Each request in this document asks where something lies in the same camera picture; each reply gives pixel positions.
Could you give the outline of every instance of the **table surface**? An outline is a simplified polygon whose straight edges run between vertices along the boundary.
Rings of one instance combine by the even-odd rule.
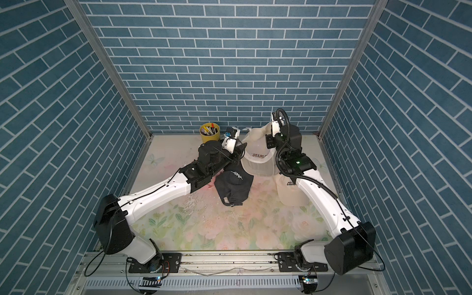
[[[201,143],[199,135],[155,136],[131,193],[171,177],[197,158]],[[335,191],[316,136],[304,135],[302,146]],[[273,177],[254,177],[242,206],[224,206],[215,187],[207,185],[149,212],[133,228],[167,251],[286,250],[308,239],[331,240],[313,204],[282,204]]]

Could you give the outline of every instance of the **cap brim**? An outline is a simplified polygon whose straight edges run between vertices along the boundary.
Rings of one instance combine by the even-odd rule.
[[[275,173],[275,162],[274,159],[270,159],[264,163],[255,163],[251,162],[246,158],[241,159],[241,165],[244,168],[244,171],[247,174],[254,175],[254,176],[272,176]]]

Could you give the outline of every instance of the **blue brick wallpaper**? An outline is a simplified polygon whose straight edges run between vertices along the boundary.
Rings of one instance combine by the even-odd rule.
[[[62,0],[0,7],[0,294],[56,294],[144,138]]]
[[[81,1],[154,133],[317,131],[374,0]]]
[[[472,2],[390,0],[324,138],[393,294],[472,294]]]

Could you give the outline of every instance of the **black baseball cap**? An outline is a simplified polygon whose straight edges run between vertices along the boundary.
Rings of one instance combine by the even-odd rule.
[[[241,162],[229,164],[215,179],[215,187],[225,206],[241,206],[251,190],[254,176],[248,174]]]

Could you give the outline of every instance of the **white embroidered logo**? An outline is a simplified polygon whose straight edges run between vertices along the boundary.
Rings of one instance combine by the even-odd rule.
[[[243,179],[243,177],[242,177],[239,173],[237,173],[236,171],[231,171],[231,172],[232,172],[234,175],[236,175],[237,178]]]

